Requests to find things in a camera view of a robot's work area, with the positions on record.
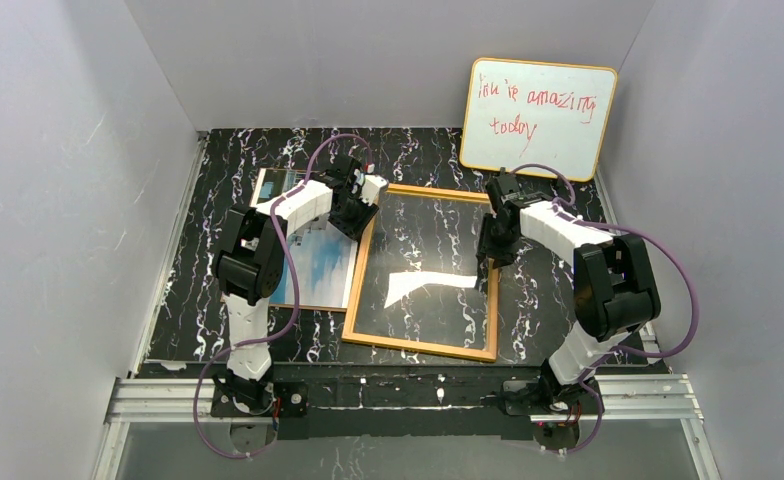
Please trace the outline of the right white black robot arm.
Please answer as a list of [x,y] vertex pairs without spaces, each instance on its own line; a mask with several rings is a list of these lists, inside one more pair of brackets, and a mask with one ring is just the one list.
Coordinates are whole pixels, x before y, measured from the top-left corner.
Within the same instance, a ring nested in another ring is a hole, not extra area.
[[491,206],[477,244],[479,280],[513,264],[522,240],[535,241],[572,269],[575,321],[520,397],[565,402],[590,387],[600,361],[627,336],[659,316],[661,303],[644,239],[615,235],[570,215],[571,198],[522,189],[514,172],[486,183]]

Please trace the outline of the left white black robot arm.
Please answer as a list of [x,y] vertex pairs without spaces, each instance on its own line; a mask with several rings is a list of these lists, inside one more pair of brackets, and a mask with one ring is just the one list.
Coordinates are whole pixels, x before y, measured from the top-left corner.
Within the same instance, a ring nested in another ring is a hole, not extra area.
[[228,211],[214,276],[227,307],[230,343],[219,353],[227,360],[227,371],[213,378],[228,395],[248,405],[260,398],[272,365],[269,345],[285,336],[300,317],[300,288],[295,286],[288,323],[276,333],[268,329],[270,298],[283,275],[298,279],[290,237],[325,220],[349,239],[359,239],[378,213],[379,197],[388,186],[371,166],[338,156],[332,166],[306,173],[271,200]]

